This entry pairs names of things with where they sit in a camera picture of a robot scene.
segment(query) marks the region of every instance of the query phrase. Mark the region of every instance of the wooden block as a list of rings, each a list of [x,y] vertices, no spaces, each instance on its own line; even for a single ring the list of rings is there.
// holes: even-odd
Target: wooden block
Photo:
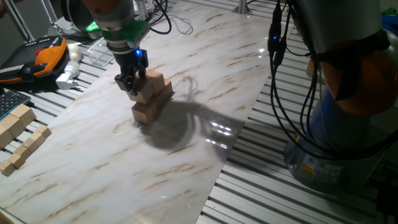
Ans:
[[[25,163],[25,159],[22,156],[14,153],[9,159],[8,162],[12,163],[17,169],[19,169]]]
[[[152,84],[152,87],[154,89],[154,94],[158,95],[160,91],[162,91],[164,87],[164,78],[163,74],[160,72],[156,72],[155,70],[148,70],[147,73],[147,79]]]
[[[308,62],[308,66],[307,66],[307,75],[313,77],[313,62],[310,59],[310,61]],[[322,77],[322,84],[326,85],[326,80]]]
[[[50,128],[43,124],[40,125],[35,132],[42,134],[44,138],[48,138],[51,135]]]
[[[14,138],[18,137],[26,128],[22,121],[12,114],[7,115],[3,120],[1,120],[0,126],[8,129]]]
[[[148,104],[136,103],[131,110],[134,119],[145,125],[150,125],[157,116],[156,104],[153,100]]]
[[[16,170],[16,167],[9,161],[2,161],[0,163],[0,170],[2,174],[9,176],[14,170]]]
[[[13,139],[12,134],[5,127],[0,126],[0,149],[6,147]]]
[[[29,151],[28,148],[25,146],[19,146],[16,150],[15,153],[20,155],[24,160],[26,160],[32,153]]]
[[[151,96],[154,94],[154,88],[150,82],[148,80],[138,78],[134,86],[137,90],[137,96],[127,93],[127,95],[130,97],[130,100],[136,101],[137,103],[148,103]]]
[[[168,99],[173,94],[172,82],[169,79],[167,78],[164,79],[164,85],[165,86],[162,89],[162,91],[160,91],[160,93],[155,97],[157,111],[161,110],[164,107]]]
[[[22,145],[28,148],[30,153],[33,153],[34,151],[36,151],[37,148],[39,148],[39,146],[43,144],[44,141],[44,136],[40,133],[35,132],[29,137],[29,139],[24,141]]]
[[[28,124],[30,124],[34,119],[36,119],[36,115],[33,113],[32,109],[24,104],[21,104],[17,108],[13,109],[10,114],[19,118],[25,127],[28,126]]]

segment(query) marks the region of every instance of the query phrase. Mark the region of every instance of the keyboard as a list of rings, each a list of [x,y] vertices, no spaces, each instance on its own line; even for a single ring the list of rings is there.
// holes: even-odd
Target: keyboard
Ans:
[[[0,120],[5,118],[13,109],[20,104],[28,104],[30,101],[29,96],[25,96],[22,93],[9,90],[4,92],[0,90]]]

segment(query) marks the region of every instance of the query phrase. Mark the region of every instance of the orange device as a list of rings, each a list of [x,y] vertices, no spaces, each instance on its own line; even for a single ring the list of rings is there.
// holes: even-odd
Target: orange device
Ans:
[[[61,37],[43,37],[20,46],[0,66],[0,84],[32,82],[35,78],[58,74],[67,62],[67,41]]]

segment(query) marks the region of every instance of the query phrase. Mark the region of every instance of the white ball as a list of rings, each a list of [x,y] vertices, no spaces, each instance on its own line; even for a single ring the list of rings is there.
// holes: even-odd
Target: white ball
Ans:
[[[70,53],[77,53],[80,51],[79,47],[76,44],[69,44],[68,49]]]
[[[69,55],[70,60],[73,62],[79,62],[80,61],[80,55],[76,54],[76,53],[72,53]]]

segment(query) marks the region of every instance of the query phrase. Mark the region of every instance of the marble surface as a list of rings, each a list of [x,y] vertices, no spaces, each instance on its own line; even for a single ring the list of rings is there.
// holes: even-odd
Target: marble surface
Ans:
[[[19,170],[0,175],[0,207],[27,223],[196,222],[269,75],[271,21],[187,2],[171,14],[189,18],[193,34],[141,44],[175,91],[157,121],[134,122],[115,65]]]

